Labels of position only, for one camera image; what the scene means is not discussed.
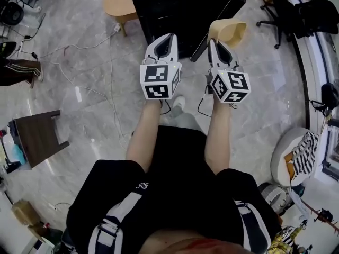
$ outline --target black cabinet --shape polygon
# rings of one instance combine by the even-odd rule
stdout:
[[[210,24],[233,17],[246,0],[133,0],[148,44],[166,33],[178,37],[179,57],[197,58]]]

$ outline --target marble floor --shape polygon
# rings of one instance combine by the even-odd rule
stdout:
[[[42,57],[69,43],[81,47],[97,44],[115,25],[115,20],[103,12],[101,3],[102,0],[39,0],[46,18],[37,36],[26,42],[23,50]],[[275,50],[275,29],[256,27],[257,21],[269,19],[259,8],[261,4],[261,0],[247,0],[236,15],[247,23],[245,36],[235,51],[250,75],[252,94],[232,111],[230,164],[251,173],[258,184],[271,179],[271,154],[281,134],[305,124],[302,80],[293,47],[283,39],[281,48]],[[16,29],[25,34],[35,32],[19,26]],[[147,44],[138,21],[128,22],[126,32],[126,38],[121,33],[111,38],[111,56],[106,41],[95,49],[69,47],[43,58],[60,63],[76,86],[89,87],[105,97],[76,88],[57,65],[48,62],[42,63],[43,83],[36,83],[34,89],[26,83],[0,89],[0,126],[14,117],[61,110],[57,131],[61,141],[68,140],[70,146],[32,170],[5,175],[13,201],[30,201],[42,219],[56,228],[65,228],[68,205],[60,204],[56,211],[53,206],[73,202],[97,159],[123,159],[137,124],[144,102],[139,64]],[[11,39],[21,40],[14,32]],[[197,112],[209,68],[207,53],[196,63],[189,59],[181,62],[182,80],[177,93],[186,97],[185,111],[192,113],[207,132],[210,119]],[[201,110],[211,112],[211,96],[205,98]]]

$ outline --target shoe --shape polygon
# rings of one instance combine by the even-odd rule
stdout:
[[[35,78],[32,78],[32,82],[31,82],[31,84],[30,84],[30,88],[33,88],[33,87],[34,87],[34,79],[35,79]]]
[[[42,66],[40,66],[40,75],[38,77],[38,81],[42,82],[43,81],[43,70],[42,70]]]
[[[177,98],[174,99],[172,108],[179,106],[183,110],[185,107],[185,102],[186,102],[185,97],[179,95]]]

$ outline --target wooden chair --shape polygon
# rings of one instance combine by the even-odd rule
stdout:
[[[108,15],[115,17],[121,26],[123,35],[126,37],[123,25],[138,18],[133,0],[103,0],[103,9]]]

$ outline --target pants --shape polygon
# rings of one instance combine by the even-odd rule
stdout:
[[[1,70],[0,86],[11,86],[22,81],[30,84],[35,76],[40,76],[40,72],[40,62],[11,59],[9,65],[4,66]]]
[[[173,118],[165,125],[198,130],[202,132],[195,117],[190,113],[184,113],[179,106],[172,109]]]

